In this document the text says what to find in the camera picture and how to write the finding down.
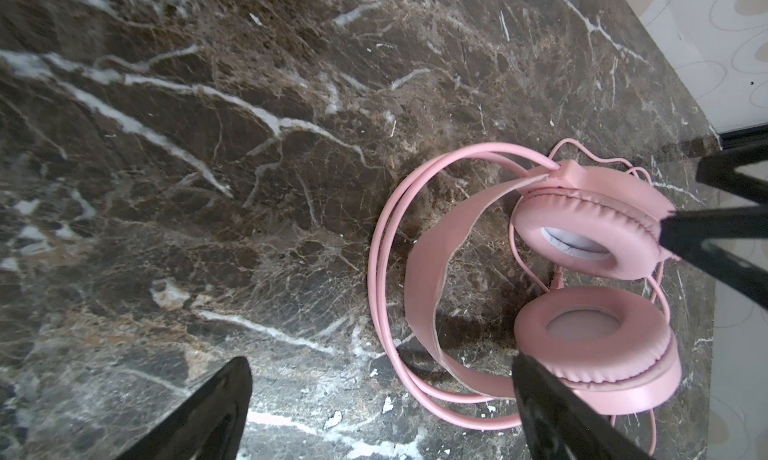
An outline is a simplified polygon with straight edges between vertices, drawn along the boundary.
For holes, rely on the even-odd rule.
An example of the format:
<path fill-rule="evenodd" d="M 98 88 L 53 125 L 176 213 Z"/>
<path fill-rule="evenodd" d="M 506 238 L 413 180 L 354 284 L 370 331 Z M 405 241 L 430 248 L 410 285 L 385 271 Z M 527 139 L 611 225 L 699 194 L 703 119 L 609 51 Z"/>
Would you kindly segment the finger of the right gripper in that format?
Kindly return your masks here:
<path fill-rule="evenodd" d="M 724 249 L 718 240 L 765 240 L 767 207 L 679 211 L 661 221 L 659 243 L 675 256 L 767 307 L 767 270 Z"/>
<path fill-rule="evenodd" d="M 757 204 L 767 203 L 767 181 L 738 171 L 767 160 L 767 141 L 723 150 L 700 159 L 697 182 Z"/>

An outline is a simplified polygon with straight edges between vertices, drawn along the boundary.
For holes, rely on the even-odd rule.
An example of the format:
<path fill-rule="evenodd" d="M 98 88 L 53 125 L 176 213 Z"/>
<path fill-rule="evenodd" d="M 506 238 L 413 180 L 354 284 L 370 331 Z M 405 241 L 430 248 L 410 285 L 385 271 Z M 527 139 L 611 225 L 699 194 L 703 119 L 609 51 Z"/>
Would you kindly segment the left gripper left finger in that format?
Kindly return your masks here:
<path fill-rule="evenodd" d="M 121 459 L 234 459 L 253 379 L 248 360 L 231 359 Z"/>

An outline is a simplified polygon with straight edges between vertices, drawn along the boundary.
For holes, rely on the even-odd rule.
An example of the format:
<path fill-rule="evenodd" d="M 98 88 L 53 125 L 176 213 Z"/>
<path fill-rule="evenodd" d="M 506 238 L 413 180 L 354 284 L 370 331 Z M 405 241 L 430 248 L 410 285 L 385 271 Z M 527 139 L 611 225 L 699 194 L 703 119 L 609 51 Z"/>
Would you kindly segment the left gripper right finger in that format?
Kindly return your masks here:
<path fill-rule="evenodd" d="M 518 413 L 534 459 L 648 459 L 533 357 L 512 363 Z"/>

